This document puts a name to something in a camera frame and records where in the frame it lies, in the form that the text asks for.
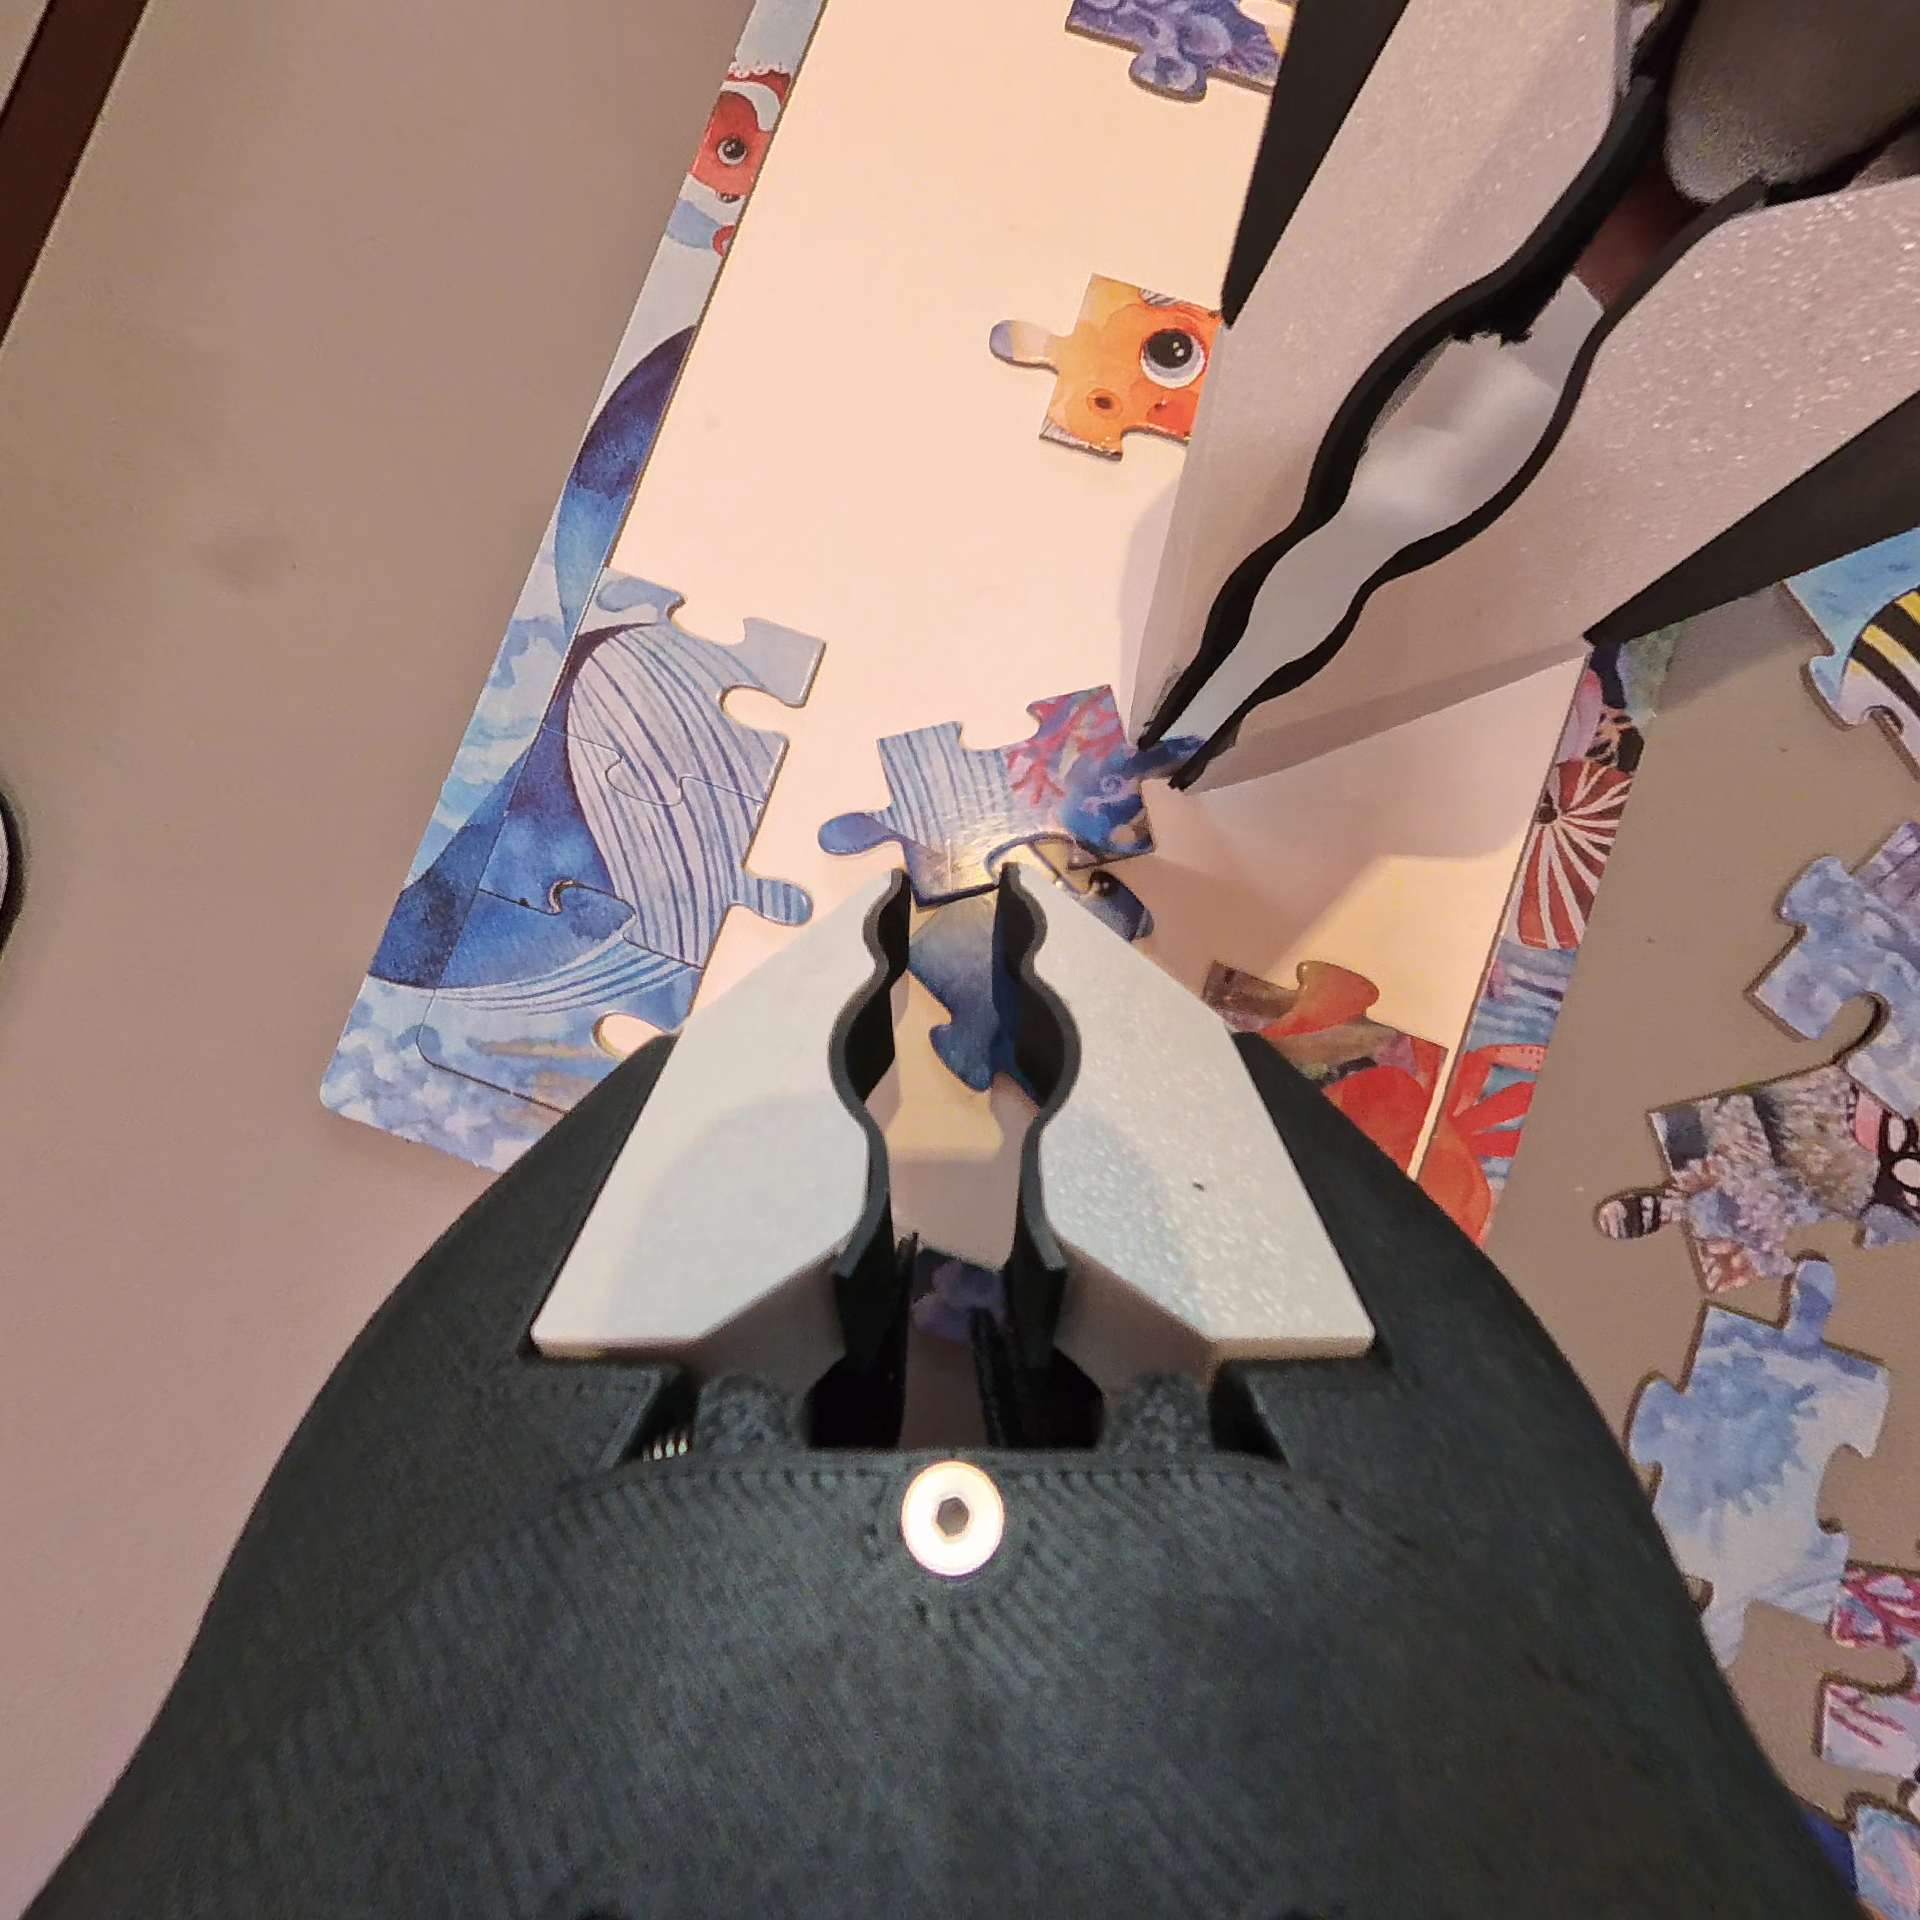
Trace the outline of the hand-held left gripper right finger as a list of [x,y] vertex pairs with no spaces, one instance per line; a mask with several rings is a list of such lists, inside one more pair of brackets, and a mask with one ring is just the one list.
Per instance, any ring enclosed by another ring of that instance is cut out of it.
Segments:
[[1004,1317],[972,1317],[992,1444],[1091,1446],[1140,1376],[1370,1351],[1375,1320],[1241,1038],[1066,890],[999,875],[999,1007],[1038,1115]]

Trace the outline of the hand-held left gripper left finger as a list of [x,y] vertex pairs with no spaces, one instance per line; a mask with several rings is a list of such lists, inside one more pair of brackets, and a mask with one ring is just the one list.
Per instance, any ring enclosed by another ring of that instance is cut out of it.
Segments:
[[540,1354],[753,1374],[809,1399],[823,1444],[898,1439],[914,1250],[870,1099],[896,1060],[907,924],[889,871],[687,1022],[532,1324]]

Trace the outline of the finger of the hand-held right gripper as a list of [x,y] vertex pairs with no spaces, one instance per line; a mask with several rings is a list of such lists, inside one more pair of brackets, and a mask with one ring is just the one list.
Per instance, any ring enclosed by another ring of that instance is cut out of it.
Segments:
[[[1131,727],[1231,747],[1342,648],[1310,648],[1400,536],[1471,512],[1539,431],[1497,347],[1455,347],[1400,407],[1361,479],[1358,532],[1328,527],[1259,595],[1248,648],[1218,648],[1218,587],[1302,509],[1355,375],[1448,293],[1507,259],[1591,156],[1618,104],[1616,5],[1409,5],[1323,172],[1214,347],[1144,627]],[[1530,373],[1600,302],[1568,287]]]
[[1199,788],[1265,778],[1734,600],[1875,540],[1916,493],[1918,180],[1739,213],[1596,350],[1518,502],[1380,582]]

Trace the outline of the purple bubble puzzle piece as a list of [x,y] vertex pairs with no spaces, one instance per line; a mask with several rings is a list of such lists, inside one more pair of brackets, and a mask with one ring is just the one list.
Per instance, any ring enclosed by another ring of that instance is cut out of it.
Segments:
[[1129,79],[1199,103],[1214,79],[1271,91],[1290,44],[1292,3],[1072,3],[1066,27],[1129,51]]

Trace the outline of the orange claw puzzle piece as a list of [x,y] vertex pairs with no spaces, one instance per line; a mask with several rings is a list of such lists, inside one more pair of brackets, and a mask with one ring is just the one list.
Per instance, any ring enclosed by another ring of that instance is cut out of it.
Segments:
[[1257,1032],[1286,1053],[1400,1168],[1411,1171],[1448,1050],[1375,1020],[1375,981],[1304,959],[1297,984],[1283,988],[1214,962],[1202,998],[1239,1032]]

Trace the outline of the striped fish puzzle piece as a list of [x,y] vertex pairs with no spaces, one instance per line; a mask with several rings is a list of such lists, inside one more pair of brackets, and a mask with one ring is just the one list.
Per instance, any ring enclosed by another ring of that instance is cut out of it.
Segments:
[[1840,651],[1814,659],[1808,682],[1849,727],[1870,712],[1888,712],[1900,727],[1916,724],[1918,589],[1886,600]]

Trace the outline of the orange pufferfish puzzle piece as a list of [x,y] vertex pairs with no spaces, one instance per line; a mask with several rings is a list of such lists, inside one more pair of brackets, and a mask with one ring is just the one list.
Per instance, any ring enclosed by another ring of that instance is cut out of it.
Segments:
[[1001,319],[990,347],[1010,366],[1054,371],[1046,440],[1118,460],[1129,431],[1188,440],[1218,330],[1214,308],[1095,275],[1066,336]]

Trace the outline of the dark blue puzzle piece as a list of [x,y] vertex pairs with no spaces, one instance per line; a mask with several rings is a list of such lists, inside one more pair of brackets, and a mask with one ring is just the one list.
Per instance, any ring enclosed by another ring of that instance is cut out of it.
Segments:
[[[1054,871],[1036,854],[1022,866],[1032,879],[1072,893],[1126,942],[1155,927],[1145,900],[1110,869]],[[994,924],[994,893],[942,902],[912,933],[907,967],[948,1012],[928,1035],[942,1064],[972,1091],[985,1093],[996,1076],[1009,1076],[1032,1096],[1034,1086],[1018,1062],[1018,1011],[1001,981]]]

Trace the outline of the joined blue whale puzzle section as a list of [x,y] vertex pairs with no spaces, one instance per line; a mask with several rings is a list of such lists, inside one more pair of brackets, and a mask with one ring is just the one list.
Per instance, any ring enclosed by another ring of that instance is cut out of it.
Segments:
[[423,1015],[420,1053],[569,1109],[614,1070],[606,1020],[679,1028],[732,907],[799,926],[811,898],[748,869],[787,740],[737,688],[802,706],[823,642],[750,616],[687,631],[675,589],[606,567],[480,863]]

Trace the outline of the striped blue coral puzzle piece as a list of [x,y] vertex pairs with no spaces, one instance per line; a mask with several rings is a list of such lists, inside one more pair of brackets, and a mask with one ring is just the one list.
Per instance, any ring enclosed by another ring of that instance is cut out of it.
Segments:
[[1140,781],[1175,773],[1202,740],[1136,747],[1106,686],[1028,711],[1028,739],[985,752],[964,744],[956,722],[881,739],[891,805],[830,818],[822,848],[852,854],[898,840],[922,904],[992,886],[1001,856],[1050,836],[1067,844],[1072,866],[1152,851]]

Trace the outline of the blue bubble puzzle piece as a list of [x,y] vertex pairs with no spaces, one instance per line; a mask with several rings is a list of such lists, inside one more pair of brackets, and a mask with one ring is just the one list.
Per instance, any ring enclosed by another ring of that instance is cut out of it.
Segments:
[[1857,871],[1833,854],[1808,863],[1780,916],[1802,933],[1753,1000],[1815,1040],[1846,1000],[1876,998],[1883,1022],[1848,1071],[1888,1111],[1918,1115],[1918,824],[1898,824]]

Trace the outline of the jigsaw puzzle pieces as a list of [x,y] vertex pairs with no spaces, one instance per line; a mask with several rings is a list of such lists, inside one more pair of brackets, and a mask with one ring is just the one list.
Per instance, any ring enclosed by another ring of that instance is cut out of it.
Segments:
[[1822,856],[1916,822],[1916,724],[1808,663],[1916,587],[1898,535],[1694,624],[1583,984],[1583,1332],[1707,1643],[1875,1915],[1916,1915],[1916,1115],[1753,1000]]

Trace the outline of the puzzle frame board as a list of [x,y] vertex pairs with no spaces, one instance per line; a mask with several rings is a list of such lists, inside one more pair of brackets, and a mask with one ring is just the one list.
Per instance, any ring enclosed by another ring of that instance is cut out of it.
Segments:
[[[996,749],[1034,733],[1034,701],[1099,686],[1136,747],[1188,735],[1145,740],[1129,712],[1193,431],[1129,431],[1118,460],[1046,440],[1054,371],[1001,362],[990,336],[1001,319],[1066,336],[1103,275],[1214,308],[1218,346],[1280,76],[1271,91],[1214,79],[1199,103],[1171,100],[1129,79],[1129,51],[1067,31],[1067,12],[753,8],[324,1070],[329,1111],[504,1171],[609,1076],[554,1111],[418,1046],[480,835],[500,821],[604,568],[675,589],[675,619],[703,637],[737,642],[760,616],[823,642],[802,706],[726,696],[735,720],[787,740],[748,869],[800,886],[802,924],[905,866],[895,839],[852,854],[819,844],[830,818],[891,805],[884,735],[956,722],[964,744]],[[1561,875],[1527,816],[1550,760],[1578,759],[1593,733],[1584,653],[1271,774],[1144,779],[1148,852],[1072,866],[1050,836],[999,863],[1110,869],[1152,914],[1140,952],[1199,996],[1214,962],[1283,988],[1304,959],[1375,981],[1375,1020],[1448,1050],[1411,1168],[1479,1232],[1484,1155],[1513,1147],[1555,1020],[1496,1040],[1490,965],[1524,943],[1570,949],[1593,902],[1583,874],[1556,902],[1507,911],[1524,879]],[[691,1012],[802,924],[732,907]],[[947,1020],[907,988],[918,1155],[982,1158],[1014,1093],[972,1091],[942,1064],[928,1035]],[[601,1032],[616,1067],[665,1031],[606,1020]]]

